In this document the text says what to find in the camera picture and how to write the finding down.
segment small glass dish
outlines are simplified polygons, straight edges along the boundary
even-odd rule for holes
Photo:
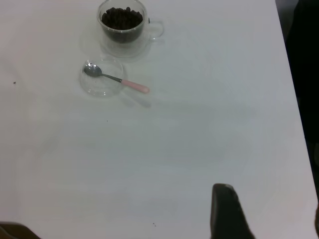
[[[104,74],[123,78],[124,68],[122,64],[113,57],[107,57],[100,60],[87,60],[85,63],[93,63],[99,66]],[[104,76],[90,77],[84,73],[83,69],[80,75],[81,87],[91,95],[111,97],[120,93],[123,85]]]

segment spoon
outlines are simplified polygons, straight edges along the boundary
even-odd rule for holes
[[[86,63],[83,67],[83,71],[85,74],[87,74],[88,76],[91,76],[91,77],[105,76],[105,77],[110,78],[112,80],[115,80],[115,81],[117,81],[125,86],[131,87],[134,90],[143,92],[144,94],[150,92],[150,89],[146,86],[134,83],[132,81],[123,80],[123,79],[120,79],[120,78],[117,78],[114,76],[109,76],[109,75],[103,74],[101,68],[93,63]]]

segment roasted coffee bean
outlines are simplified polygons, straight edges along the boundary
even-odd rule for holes
[[[102,15],[102,22],[108,27],[116,30],[127,30],[141,24],[143,16],[140,12],[131,11],[129,7],[111,8]]]

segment dark object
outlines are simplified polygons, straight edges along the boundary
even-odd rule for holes
[[[250,232],[238,196],[231,185],[213,186],[211,239],[254,239]]]
[[[18,223],[0,223],[1,239],[40,239],[29,228]]]
[[[114,30],[129,30],[140,25],[143,21],[143,16],[139,11],[131,11],[129,7],[127,7],[125,10],[122,8],[113,7],[108,9],[106,13],[102,15],[101,21],[103,24]],[[126,33],[111,31],[108,29],[104,29],[104,32],[115,42],[129,43],[136,40],[140,36],[142,29],[143,26]]]
[[[319,1],[299,0],[286,50],[307,142],[319,142]]]
[[[315,229],[316,229],[317,236],[319,237],[319,205],[316,210]]]

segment table surface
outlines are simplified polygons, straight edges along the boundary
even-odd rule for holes
[[[122,60],[150,87],[78,82],[99,1],[1,1],[0,221],[44,239],[207,239],[214,183],[257,239],[316,238],[317,198],[276,5],[144,0],[165,33]]]

